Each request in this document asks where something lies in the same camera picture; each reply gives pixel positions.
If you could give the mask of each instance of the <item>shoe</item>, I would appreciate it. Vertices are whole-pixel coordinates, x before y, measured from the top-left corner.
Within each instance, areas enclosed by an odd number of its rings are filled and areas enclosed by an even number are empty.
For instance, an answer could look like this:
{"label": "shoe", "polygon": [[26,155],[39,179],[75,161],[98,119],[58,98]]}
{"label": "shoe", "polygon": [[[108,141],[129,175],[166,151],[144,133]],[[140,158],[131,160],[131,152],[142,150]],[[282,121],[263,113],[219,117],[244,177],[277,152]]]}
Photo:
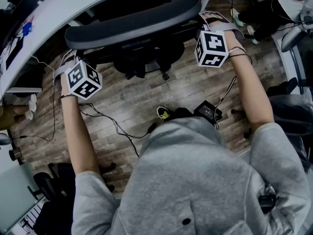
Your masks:
{"label": "shoe", "polygon": [[[249,32],[249,34],[250,34],[251,36],[254,36],[255,30],[252,28],[252,26],[248,25],[247,30],[248,30],[248,32]],[[255,40],[255,38],[251,39],[251,41],[252,41],[255,45],[257,45],[257,44],[259,43],[258,41]]]}
{"label": "shoe", "polygon": [[37,97],[35,94],[32,94],[30,96],[30,100],[28,102],[28,106],[29,106],[29,109],[32,111],[32,112],[35,112],[37,110]]}
{"label": "shoe", "polygon": [[25,112],[26,119],[33,120],[34,114],[31,110]]}
{"label": "shoe", "polygon": [[170,111],[166,109],[164,106],[159,106],[156,110],[156,113],[160,119],[165,121],[167,118],[171,116]]}
{"label": "shoe", "polygon": [[238,25],[239,27],[243,27],[245,25],[243,21],[239,20],[239,17],[238,17],[239,12],[236,9],[234,8],[230,9],[230,15],[234,19],[236,25]]}

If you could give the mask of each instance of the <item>gray sweatshirt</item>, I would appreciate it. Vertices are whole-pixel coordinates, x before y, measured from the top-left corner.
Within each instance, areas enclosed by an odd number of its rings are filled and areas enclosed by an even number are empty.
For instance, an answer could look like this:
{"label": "gray sweatshirt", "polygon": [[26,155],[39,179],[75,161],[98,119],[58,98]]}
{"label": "gray sweatshirt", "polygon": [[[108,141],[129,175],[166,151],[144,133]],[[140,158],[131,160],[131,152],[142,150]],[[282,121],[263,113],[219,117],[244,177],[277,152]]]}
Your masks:
{"label": "gray sweatshirt", "polygon": [[[277,198],[268,214],[258,202],[265,182]],[[301,162],[278,124],[255,132],[247,164],[205,119],[180,118],[150,135],[120,206],[99,175],[77,175],[72,234],[297,234],[310,205]]]}

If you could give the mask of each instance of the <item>shirt button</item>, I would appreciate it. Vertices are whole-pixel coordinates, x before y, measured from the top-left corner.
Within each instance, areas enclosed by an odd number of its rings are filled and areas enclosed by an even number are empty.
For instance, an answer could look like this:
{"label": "shirt button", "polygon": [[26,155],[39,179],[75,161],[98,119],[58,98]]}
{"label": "shirt button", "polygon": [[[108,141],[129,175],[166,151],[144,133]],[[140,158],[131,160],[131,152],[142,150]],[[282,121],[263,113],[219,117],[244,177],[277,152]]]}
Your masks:
{"label": "shirt button", "polygon": [[191,222],[190,218],[185,218],[185,219],[182,221],[182,224],[183,224],[183,225],[188,225],[190,222]]}

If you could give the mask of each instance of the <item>cube with qr code markers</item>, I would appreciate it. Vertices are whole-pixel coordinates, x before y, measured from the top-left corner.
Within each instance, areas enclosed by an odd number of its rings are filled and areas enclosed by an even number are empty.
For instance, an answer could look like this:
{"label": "cube with qr code markers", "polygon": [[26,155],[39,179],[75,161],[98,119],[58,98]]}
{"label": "cube with qr code markers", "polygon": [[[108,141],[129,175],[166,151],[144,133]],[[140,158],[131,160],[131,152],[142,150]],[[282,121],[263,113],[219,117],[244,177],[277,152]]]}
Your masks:
{"label": "cube with qr code markers", "polygon": [[199,66],[220,68],[228,57],[223,31],[201,31],[195,50]]}
{"label": "cube with qr code markers", "polygon": [[84,100],[102,88],[102,75],[82,60],[68,68],[65,74],[69,92]]}

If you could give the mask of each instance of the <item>blue object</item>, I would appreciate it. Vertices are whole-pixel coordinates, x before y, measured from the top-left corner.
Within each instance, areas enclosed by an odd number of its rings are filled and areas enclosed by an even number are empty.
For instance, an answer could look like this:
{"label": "blue object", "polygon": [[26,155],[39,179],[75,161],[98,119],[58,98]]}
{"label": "blue object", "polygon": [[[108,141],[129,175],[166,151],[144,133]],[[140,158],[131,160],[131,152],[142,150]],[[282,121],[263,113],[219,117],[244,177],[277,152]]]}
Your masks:
{"label": "blue object", "polygon": [[33,24],[32,22],[27,22],[24,26],[23,26],[23,36],[27,36],[31,30],[32,30]]}

